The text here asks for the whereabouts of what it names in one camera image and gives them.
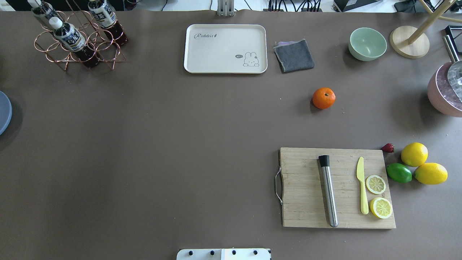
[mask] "stainless steel muddler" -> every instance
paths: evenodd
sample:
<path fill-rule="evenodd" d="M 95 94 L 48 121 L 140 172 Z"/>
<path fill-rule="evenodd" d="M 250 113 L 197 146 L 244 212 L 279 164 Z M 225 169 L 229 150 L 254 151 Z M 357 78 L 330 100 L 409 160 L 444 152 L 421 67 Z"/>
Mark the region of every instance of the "stainless steel muddler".
<path fill-rule="evenodd" d="M 332 177 L 330 176 L 329 155 L 319 156 L 319 164 L 324 178 L 324 193 L 327 200 L 327 212 L 329 215 L 330 226 L 335 228 L 339 225 L 337 219 L 337 210 L 335 209 L 334 187 L 332 185 Z"/>

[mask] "gray tabletop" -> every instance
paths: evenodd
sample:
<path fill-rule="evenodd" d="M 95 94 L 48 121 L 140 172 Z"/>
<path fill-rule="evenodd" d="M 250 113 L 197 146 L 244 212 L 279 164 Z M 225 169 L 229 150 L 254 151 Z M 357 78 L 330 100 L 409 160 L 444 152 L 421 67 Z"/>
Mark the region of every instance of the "gray tabletop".
<path fill-rule="evenodd" d="M 426 87 L 449 61 L 426 32 L 418 60 L 391 47 L 371 62 L 347 49 L 350 33 L 388 35 L 424 14 L 213 11 L 118 13 L 130 42 L 111 72 L 67 72 L 33 48 L 29 12 L 0 12 L 0 90 L 13 116 L 0 136 L 0 258 L 175 259 L 181 248 L 271 248 L 286 259 L 460 259 L 462 121 L 430 104 Z M 189 74 L 190 24 L 260 24 L 263 74 Z M 283 74 L 276 41 L 305 38 L 316 66 Z M 320 87 L 335 104 L 311 103 Z M 397 162 L 411 142 L 444 165 L 438 186 L 390 180 L 396 229 L 285 228 L 274 194 L 281 147 L 379 149 Z"/>

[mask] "soda bottle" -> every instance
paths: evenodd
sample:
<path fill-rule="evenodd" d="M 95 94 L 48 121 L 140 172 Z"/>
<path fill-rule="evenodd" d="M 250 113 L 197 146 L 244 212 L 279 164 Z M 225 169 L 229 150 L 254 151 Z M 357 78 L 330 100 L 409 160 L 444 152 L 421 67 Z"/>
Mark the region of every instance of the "soda bottle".
<path fill-rule="evenodd" d="M 63 22 L 57 17 L 50 19 L 50 25 L 54 29 L 53 35 L 69 51 L 73 52 L 87 68 L 92 68 L 99 63 L 98 54 L 91 50 L 82 37 L 82 33 L 75 29 L 74 25 Z"/>
<path fill-rule="evenodd" d="M 49 28 L 49 20 L 52 17 L 58 17 L 61 19 L 56 10 L 47 2 L 41 0 L 27 0 L 32 7 L 32 13 L 35 18 L 45 27 Z"/>
<path fill-rule="evenodd" d="M 96 22 L 103 28 L 106 36 L 111 39 L 109 31 L 118 45 L 124 45 L 127 41 L 127 35 L 123 32 L 122 26 L 117 20 L 116 14 L 106 0 L 90 0 L 88 9 L 93 14 Z"/>

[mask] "green bowl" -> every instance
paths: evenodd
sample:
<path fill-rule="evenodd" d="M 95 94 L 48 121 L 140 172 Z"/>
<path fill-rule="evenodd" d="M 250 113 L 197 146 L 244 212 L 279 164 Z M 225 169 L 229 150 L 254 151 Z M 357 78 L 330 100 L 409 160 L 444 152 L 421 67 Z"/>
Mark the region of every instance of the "green bowl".
<path fill-rule="evenodd" d="M 385 53 L 387 41 L 380 32 L 372 28 L 357 28 L 351 33 L 348 49 L 358 60 L 368 62 Z"/>

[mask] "round wooden base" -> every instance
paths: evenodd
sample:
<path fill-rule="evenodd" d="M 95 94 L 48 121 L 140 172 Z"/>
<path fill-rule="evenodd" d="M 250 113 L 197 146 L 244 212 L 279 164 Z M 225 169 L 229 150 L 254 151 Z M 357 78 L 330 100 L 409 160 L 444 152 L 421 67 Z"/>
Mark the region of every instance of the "round wooden base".
<path fill-rule="evenodd" d="M 390 34 L 390 44 L 400 55 L 409 59 L 418 59 L 425 56 L 430 49 L 430 41 L 427 35 L 422 35 L 412 44 L 407 39 L 417 30 L 412 26 L 401 26 L 394 29 Z"/>

